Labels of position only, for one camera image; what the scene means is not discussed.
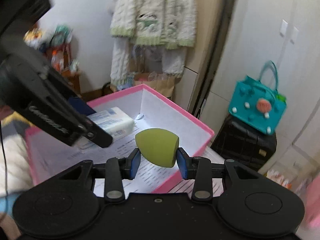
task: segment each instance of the pink fabric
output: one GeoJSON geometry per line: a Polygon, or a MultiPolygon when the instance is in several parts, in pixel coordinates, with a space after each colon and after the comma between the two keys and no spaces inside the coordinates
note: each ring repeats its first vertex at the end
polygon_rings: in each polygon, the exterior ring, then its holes
{"type": "Polygon", "coordinates": [[[320,228],[320,175],[307,188],[305,222],[310,228],[320,228]]]}
{"type": "MultiPolygon", "coordinates": [[[[182,109],[180,106],[178,106],[177,104],[175,104],[174,102],[172,102],[171,100],[169,100],[168,98],[164,97],[163,95],[161,95],[160,93],[158,93],[157,91],[155,91],[154,89],[152,89],[151,87],[148,87],[145,84],[139,85],[139,86],[135,86],[135,87],[131,87],[125,90],[121,90],[109,95],[106,95],[104,97],[100,97],[97,98],[95,100],[92,100],[90,102],[88,102],[88,105],[92,108],[95,108],[98,105],[104,104],[108,101],[113,101],[117,98],[120,97],[124,97],[126,95],[135,93],[137,91],[140,90],[148,90],[150,93],[152,93],[153,95],[157,96],[159,99],[161,99],[162,101],[164,101],[166,104],[168,104],[169,106],[171,106],[173,109],[177,110],[180,114],[184,115],[185,117],[187,117],[189,120],[191,120],[193,123],[195,123],[196,125],[198,125],[199,127],[201,127],[203,130],[205,130],[207,133],[210,134],[210,138],[207,140],[207,142],[195,153],[194,156],[201,156],[207,146],[207,144],[210,142],[210,140],[212,139],[212,137],[214,136],[214,132],[213,130],[211,130],[207,125],[205,125],[204,123],[202,123],[199,119],[197,119],[196,117],[194,117],[193,115],[191,115],[190,113],[188,113],[186,110],[182,109]]],[[[39,128],[37,127],[32,127],[29,128],[26,132],[26,141],[27,141],[27,145],[28,145],[28,137],[31,135],[36,134],[37,132],[41,131],[39,128]]],[[[39,179],[37,178],[37,175],[34,171],[34,166],[33,166],[33,162],[31,160],[31,154],[28,151],[28,156],[29,156],[29,161],[30,161],[30,172],[33,178],[33,182],[35,185],[38,184],[39,179]]],[[[179,171],[177,171],[175,174],[173,174],[171,177],[169,177],[161,186],[159,186],[157,189],[155,189],[152,193],[167,193],[169,192],[174,186],[176,186],[180,181],[182,180],[181,174],[179,171]]]]}

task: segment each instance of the knitted cardigan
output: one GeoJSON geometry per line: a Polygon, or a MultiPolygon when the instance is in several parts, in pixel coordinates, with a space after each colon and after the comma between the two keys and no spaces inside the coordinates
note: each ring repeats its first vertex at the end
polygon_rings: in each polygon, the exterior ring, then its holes
{"type": "Polygon", "coordinates": [[[195,0],[118,0],[110,28],[112,36],[129,37],[136,45],[193,47],[195,0]]]}

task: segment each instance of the yellow tag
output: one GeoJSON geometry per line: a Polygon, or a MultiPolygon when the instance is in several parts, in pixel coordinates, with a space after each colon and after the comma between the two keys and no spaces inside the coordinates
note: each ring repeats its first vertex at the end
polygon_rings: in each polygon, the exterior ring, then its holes
{"type": "Polygon", "coordinates": [[[260,149],[259,150],[259,154],[262,155],[263,157],[265,157],[267,155],[267,152],[262,150],[262,149],[260,149]]]}

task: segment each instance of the green makeup sponge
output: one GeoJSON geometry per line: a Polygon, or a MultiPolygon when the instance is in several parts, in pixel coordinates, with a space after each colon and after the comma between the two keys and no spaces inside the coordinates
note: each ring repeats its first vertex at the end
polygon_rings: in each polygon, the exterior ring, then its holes
{"type": "Polygon", "coordinates": [[[146,129],[136,134],[136,143],[151,163],[165,168],[172,168],[176,163],[179,137],[174,133],[160,128],[146,129]]]}

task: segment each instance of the orange round patch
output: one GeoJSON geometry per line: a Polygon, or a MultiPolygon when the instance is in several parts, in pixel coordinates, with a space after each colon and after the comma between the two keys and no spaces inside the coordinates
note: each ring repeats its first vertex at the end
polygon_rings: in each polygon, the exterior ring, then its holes
{"type": "Polygon", "coordinates": [[[257,102],[257,109],[261,113],[268,113],[271,111],[272,107],[268,100],[260,98],[257,102]]]}

